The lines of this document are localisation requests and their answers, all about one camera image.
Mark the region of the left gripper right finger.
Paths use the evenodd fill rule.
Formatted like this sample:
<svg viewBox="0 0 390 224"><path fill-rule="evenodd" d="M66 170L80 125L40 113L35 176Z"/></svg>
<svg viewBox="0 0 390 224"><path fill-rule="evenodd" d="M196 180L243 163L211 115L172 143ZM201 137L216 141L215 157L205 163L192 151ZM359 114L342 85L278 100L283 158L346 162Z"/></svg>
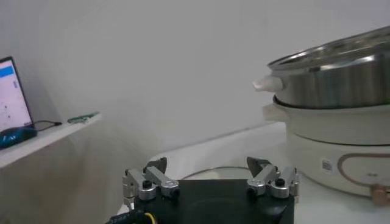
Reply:
<svg viewBox="0 0 390 224"><path fill-rule="evenodd" d="M274 198L299 196L300 180L295 167L285 167L280 170L266 159L247 157L246 159L252 178L247 180L247 193L257 198L267 192Z"/></svg>

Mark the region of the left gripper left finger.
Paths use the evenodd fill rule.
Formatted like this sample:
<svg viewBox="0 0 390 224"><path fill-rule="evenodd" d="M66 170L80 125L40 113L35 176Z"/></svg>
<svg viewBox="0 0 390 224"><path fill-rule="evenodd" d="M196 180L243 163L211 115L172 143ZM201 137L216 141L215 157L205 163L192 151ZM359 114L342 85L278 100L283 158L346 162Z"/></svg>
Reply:
<svg viewBox="0 0 390 224"><path fill-rule="evenodd" d="M131 211L135 208L135 199L151 201L160 191L162 197L176 200L180 195L180 185L177 180L165 175L168 160L166 157L149 161L142 171L126 169L122 177L124 204Z"/></svg>

